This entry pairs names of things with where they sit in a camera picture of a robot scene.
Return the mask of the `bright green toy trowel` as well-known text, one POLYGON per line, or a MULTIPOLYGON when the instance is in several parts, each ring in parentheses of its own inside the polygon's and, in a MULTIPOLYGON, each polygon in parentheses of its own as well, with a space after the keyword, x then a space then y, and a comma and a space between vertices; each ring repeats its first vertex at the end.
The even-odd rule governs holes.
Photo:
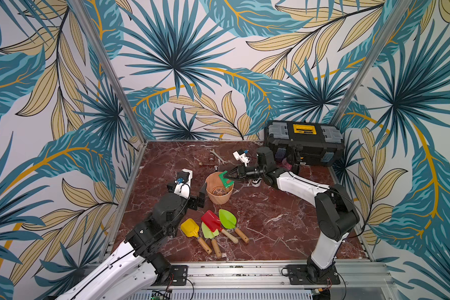
POLYGON ((236 216, 225 209, 219 210, 219 219, 221 221, 221 224, 227 229, 227 230, 234 230, 234 232, 246 243, 248 244, 250 242, 249 237, 245 235, 244 232, 240 230, 239 227, 237 227, 237 219, 236 216))

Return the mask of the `green toy rake wooden handle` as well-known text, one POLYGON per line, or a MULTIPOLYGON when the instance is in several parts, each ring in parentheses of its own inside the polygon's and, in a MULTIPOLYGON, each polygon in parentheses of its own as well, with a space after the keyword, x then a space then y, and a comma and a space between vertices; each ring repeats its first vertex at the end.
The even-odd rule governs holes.
POLYGON ((227 171, 220 172, 219 179, 222 182, 223 187, 226 189, 230 188, 231 186, 233 186, 235 184, 235 182, 228 177, 227 171))

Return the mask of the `light green toy spade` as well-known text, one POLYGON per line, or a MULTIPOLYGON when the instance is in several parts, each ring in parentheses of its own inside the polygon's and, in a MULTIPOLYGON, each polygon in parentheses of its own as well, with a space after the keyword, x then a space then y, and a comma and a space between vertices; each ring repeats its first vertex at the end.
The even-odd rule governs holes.
POLYGON ((214 253, 217 257, 217 259, 221 259, 223 257, 222 252, 220 250, 220 247, 218 245, 218 242, 216 241, 215 237, 219 235, 219 231, 211 231, 210 228, 204 223, 201 223, 201 229, 203 232, 203 235, 206 239, 211 240, 212 248, 214 250, 214 253))

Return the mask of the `black yellow plastic toolbox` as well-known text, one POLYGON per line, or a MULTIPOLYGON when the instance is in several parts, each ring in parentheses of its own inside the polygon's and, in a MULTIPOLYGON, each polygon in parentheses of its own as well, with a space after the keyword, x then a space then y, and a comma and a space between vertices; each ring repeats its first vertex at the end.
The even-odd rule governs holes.
POLYGON ((345 150, 343 136, 335 126, 295 121, 269 121, 264 145, 278 163, 295 158, 310 166, 325 167, 340 159, 345 150))

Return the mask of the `silver open-end wrench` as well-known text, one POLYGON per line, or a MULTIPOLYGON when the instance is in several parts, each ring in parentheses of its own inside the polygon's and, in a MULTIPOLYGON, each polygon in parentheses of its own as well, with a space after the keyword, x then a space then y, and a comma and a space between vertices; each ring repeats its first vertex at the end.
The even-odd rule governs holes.
POLYGON ((210 150, 210 153, 212 155, 214 155, 215 157, 217 157, 217 159, 223 164, 225 165, 227 162, 213 149, 210 150))

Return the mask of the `aluminium front rail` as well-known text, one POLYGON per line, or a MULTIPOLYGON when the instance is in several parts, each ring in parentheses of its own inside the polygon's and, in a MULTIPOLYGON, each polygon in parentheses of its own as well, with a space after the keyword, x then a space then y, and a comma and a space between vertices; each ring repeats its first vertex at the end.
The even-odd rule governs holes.
POLYGON ((345 300, 397 300, 398 288, 383 262, 339 259, 335 262, 341 280, 334 286, 290 285, 287 265, 306 264, 304 260, 238 261, 238 262, 180 262, 188 265, 186 286, 171 286, 175 296, 179 290, 191 288, 192 299, 210 300, 214 293, 238 298, 256 291, 263 299, 277 299, 288 293, 311 294, 312 290, 325 289, 333 299, 345 300))

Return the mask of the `white spray bottle black nozzle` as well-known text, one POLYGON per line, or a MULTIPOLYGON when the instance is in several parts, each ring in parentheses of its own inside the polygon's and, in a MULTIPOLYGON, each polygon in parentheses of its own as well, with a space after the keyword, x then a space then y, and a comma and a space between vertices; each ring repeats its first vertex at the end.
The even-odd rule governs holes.
POLYGON ((262 179, 252 179, 251 185, 254 187, 260 187, 262 179))

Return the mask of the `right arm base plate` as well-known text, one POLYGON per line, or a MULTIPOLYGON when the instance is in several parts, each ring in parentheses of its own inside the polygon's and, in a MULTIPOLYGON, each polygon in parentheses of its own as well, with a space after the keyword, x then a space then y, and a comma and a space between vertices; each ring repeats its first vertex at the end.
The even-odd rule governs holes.
POLYGON ((285 269, 290 285, 334 286, 341 283, 335 265, 319 269, 313 264, 289 264, 285 269))

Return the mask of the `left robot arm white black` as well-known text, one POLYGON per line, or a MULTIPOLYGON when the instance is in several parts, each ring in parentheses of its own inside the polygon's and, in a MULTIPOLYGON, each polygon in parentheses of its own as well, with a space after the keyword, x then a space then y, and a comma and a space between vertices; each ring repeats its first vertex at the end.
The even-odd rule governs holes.
POLYGON ((205 201, 205 189, 190 197, 184 192, 165 194, 106 261, 57 298, 125 300, 150 286, 168 285, 172 266, 160 249, 176 236, 187 210, 202 208, 205 201))

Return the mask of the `terracotta plastic flower pot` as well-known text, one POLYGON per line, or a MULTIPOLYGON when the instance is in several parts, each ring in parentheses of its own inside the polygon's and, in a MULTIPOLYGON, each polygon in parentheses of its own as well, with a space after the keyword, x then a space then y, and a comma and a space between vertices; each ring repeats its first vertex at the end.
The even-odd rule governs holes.
POLYGON ((214 172, 206 178, 206 191, 209 199, 215 205, 224 205, 230 200, 234 182, 225 186, 220 178, 221 172, 214 172))

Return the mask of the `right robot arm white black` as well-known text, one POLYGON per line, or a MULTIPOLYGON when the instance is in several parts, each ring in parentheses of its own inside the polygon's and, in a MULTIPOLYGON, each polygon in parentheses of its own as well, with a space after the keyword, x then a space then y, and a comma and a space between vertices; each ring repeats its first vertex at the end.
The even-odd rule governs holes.
POLYGON ((257 163, 250 165, 250 158, 242 150, 233 153, 241 164, 222 173, 225 183, 231 181, 261 180, 277 190, 297 196, 316 209, 320 229, 316 247, 298 273, 288 266, 287 275, 291 281, 305 277, 305 283, 318 284, 340 279, 335 274, 335 259, 342 243, 360 222, 359 213, 345 187, 340 184, 329 186, 298 176, 292 171, 279 167, 275 155, 268 147, 256 151, 257 163))

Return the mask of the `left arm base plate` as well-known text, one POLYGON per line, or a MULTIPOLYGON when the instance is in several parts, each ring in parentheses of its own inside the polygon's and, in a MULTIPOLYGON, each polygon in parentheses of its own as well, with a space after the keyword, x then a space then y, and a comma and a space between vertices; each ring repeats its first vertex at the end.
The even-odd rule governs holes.
POLYGON ((188 265, 172 265, 166 271, 159 273, 152 286, 186 286, 188 265))

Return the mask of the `pink spray bottle black nozzle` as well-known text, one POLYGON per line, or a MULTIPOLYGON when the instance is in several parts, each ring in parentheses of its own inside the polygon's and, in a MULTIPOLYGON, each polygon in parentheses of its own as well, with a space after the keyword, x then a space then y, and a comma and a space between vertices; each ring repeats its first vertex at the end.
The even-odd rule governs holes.
POLYGON ((299 144, 292 146, 288 145, 281 146, 279 149, 283 152, 281 161, 282 167, 297 175, 303 160, 303 157, 301 156, 303 146, 299 144))

